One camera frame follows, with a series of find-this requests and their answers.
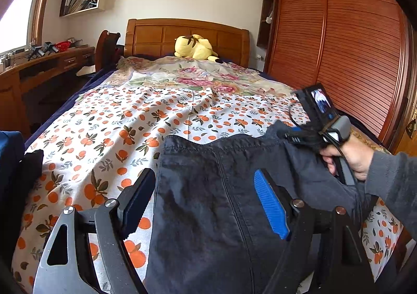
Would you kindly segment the grey sleeved right forearm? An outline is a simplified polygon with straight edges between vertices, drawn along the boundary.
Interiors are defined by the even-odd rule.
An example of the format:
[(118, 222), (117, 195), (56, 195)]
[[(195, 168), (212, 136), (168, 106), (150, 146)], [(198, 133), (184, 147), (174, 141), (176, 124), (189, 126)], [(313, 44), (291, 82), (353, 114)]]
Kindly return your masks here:
[(416, 158), (375, 152), (365, 180), (365, 192), (383, 200), (416, 239)]

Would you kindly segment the person's right hand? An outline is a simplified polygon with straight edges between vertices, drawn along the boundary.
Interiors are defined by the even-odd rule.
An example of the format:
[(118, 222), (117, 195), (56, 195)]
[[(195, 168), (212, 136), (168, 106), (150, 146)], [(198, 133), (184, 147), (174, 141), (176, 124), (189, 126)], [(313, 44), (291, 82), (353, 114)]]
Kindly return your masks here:
[[(349, 140), (341, 146), (348, 165), (359, 181), (365, 181), (374, 155), (374, 150), (361, 142), (357, 137), (350, 136)], [(336, 174), (335, 157), (340, 157), (340, 151), (333, 145), (320, 150), (324, 162), (332, 175)]]

